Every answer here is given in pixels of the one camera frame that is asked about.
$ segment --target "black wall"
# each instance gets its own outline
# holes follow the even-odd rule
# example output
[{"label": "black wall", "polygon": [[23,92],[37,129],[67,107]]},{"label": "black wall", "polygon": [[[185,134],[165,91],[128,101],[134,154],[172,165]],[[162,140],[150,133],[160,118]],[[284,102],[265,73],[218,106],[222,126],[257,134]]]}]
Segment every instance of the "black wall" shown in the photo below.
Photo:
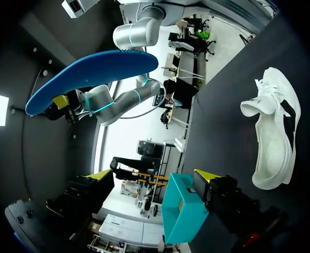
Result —
[{"label": "black wall", "polygon": [[[102,0],[74,20],[61,0],[29,2],[10,2],[4,8],[0,4],[0,95],[9,97],[9,106],[20,109],[25,108],[40,70],[48,70],[48,75],[39,76],[34,91],[64,68],[19,26],[25,13],[33,12],[76,58],[113,48],[113,30],[122,23],[114,1]],[[88,117],[69,126],[65,119],[30,118],[20,111],[11,115],[9,109],[6,126],[0,126],[0,210],[29,197],[45,206],[46,199],[63,192],[67,179],[91,173],[96,123]]]},{"label": "black wall", "polygon": [[115,48],[114,29],[123,24],[119,3],[101,0],[78,18],[70,18],[63,0],[43,0],[33,13],[75,57]]}]

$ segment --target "black bag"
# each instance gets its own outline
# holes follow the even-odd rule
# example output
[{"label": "black bag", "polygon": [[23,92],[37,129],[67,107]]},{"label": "black bag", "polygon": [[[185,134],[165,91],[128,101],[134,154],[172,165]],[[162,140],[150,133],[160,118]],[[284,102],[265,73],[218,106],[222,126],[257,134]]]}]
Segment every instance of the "black bag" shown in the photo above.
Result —
[{"label": "black bag", "polygon": [[167,124],[169,123],[169,119],[168,119],[168,115],[170,113],[171,109],[166,109],[165,112],[163,112],[163,114],[161,115],[161,122],[166,125],[165,128],[169,129],[169,127],[167,126]]}]

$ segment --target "green object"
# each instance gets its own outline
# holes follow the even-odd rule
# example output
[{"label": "green object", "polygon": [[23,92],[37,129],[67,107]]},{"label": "green object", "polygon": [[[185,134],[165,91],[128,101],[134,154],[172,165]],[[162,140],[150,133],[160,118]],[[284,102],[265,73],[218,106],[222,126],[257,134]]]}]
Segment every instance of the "green object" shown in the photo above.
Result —
[{"label": "green object", "polygon": [[199,38],[202,38],[203,40],[208,40],[209,39],[209,32],[206,32],[206,31],[197,32],[196,35]]}]

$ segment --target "white cabinet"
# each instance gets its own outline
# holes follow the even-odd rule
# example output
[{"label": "white cabinet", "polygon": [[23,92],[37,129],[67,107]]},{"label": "white cabinet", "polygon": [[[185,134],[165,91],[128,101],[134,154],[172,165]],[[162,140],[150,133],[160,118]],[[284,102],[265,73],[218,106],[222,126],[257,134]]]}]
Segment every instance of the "white cabinet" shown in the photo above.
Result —
[{"label": "white cabinet", "polygon": [[107,215],[98,233],[107,240],[141,244],[143,223]]},{"label": "white cabinet", "polygon": [[157,246],[163,241],[164,227],[162,225],[144,223],[142,245]]},{"label": "white cabinet", "polygon": [[124,219],[114,215],[107,215],[104,223],[116,225],[125,229],[143,231],[143,222]]},{"label": "white cabinet", "polygon": [[143,223],[107,215],[98,231],[100,237],[116,242],[157,247],[163,241],[163,225]]}]

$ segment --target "black machine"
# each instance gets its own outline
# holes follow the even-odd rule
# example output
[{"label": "black machine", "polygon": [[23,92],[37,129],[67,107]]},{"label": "black machine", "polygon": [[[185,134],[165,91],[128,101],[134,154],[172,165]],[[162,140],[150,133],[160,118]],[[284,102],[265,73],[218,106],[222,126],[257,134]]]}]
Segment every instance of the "black machine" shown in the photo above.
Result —
[{"label": "black machine", "polygon": [[271,240],[287,230],[287,214],[275,207],[261,212],[259,201],[243,194],[237,183],[201,170],[193,174],[194,189],[207,210],[238,237],[232,252],[272,252]]},{"label": "black machine", "polygon": [[68,182],[63,195],[47,200],[46,208],[18,200],[5,209],[5,216],[28,252],[92,252],[75,241],[113,187],[111,170],[99,180],[79,176]]}]

